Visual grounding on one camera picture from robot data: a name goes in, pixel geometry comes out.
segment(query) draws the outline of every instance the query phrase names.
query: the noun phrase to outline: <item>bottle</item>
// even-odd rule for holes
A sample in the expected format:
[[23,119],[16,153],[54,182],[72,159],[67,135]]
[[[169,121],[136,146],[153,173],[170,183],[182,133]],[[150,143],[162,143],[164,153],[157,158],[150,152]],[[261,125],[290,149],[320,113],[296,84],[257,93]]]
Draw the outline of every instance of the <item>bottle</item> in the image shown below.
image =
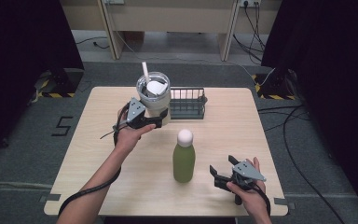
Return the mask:
[[196,161],[196,152],[193,147],[193,133],[188,129],[179,132],[177,144],[173,151],[173,177],[180,183],[191,180]]

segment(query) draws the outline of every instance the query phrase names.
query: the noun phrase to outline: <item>glass cup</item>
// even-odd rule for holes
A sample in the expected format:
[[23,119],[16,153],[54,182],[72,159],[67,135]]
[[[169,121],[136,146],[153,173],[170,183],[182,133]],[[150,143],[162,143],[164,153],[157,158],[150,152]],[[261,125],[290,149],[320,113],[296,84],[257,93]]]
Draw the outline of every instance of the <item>glass cup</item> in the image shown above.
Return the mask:
[[171,84],[170,80],[160,72],[149,72],[149,83],[156,81],[161,85],[167,84],[166,89],[159,94],[153,94],[147,90],[145,76],[141,76],[136,83],[136,90],[141,97],[141,103],[146,106],[146,111],[150,118],[159,117],[160,113],[168,108],[168,115],[162,120],[162,125],[166,125],[171,120],[170,101]]

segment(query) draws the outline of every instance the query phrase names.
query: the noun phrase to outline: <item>wall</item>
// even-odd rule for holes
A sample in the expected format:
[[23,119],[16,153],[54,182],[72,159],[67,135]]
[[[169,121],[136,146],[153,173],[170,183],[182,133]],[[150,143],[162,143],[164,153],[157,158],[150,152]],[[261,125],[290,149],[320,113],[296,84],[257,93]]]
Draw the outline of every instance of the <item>wall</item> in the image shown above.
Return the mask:
[[[279,7],[281,5],[281,0],[261,0],[260,7],[260,20],[258,22],[259,33],[261,35],[269,35],[272,25],[277,16]],[[255,8],[248,7],[246,9],[249,18],[252,21],[253,26],[255,27]],[[234,34],[253,34],[254,31],[250,22],[246,16],[244,7],[240,7],[238,11],[237,23],[235,26]]]
[[98,0],[60,0],[71,30],[105,30]]

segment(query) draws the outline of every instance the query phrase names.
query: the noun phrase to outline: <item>metal rack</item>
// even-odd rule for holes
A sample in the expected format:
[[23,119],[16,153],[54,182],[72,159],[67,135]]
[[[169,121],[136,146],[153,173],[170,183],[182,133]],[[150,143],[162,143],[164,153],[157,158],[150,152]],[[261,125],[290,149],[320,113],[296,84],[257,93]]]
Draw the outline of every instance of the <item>metal rack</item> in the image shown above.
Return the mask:
[[207,101],[203,88],[171,88],[171,119],[203,119]]

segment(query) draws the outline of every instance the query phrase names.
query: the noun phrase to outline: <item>wooden table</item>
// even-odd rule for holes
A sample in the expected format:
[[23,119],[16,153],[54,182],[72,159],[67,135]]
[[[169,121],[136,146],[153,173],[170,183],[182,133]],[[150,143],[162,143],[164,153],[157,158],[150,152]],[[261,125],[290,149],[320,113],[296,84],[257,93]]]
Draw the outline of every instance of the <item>wooden table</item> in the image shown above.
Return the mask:
[[[247,216],[243,206],[234,203],[232,193],[213,185],[209,165],[229,176],[232,165],[228,155],[239,161],[257,156],[267,179],[271,215],[287,214],[287,206],[274,204],[274,198],[284,196],[251,92],[205,88],[205,95],[204,119],[172,120],[142,137],[111,186],[101,216]],[[46,214],[57,215],[62,202],[78,192],[109,155],[114,148],[113,135],[100,138],[112,131],[117,111],[132,96],[138,98],[135,87],[92,90],[51,190],[61,198],[46,203]],[[176,135],[184,128],[194,134],[196,165],[193,179],[180,184],[173,179],[172,153]]]

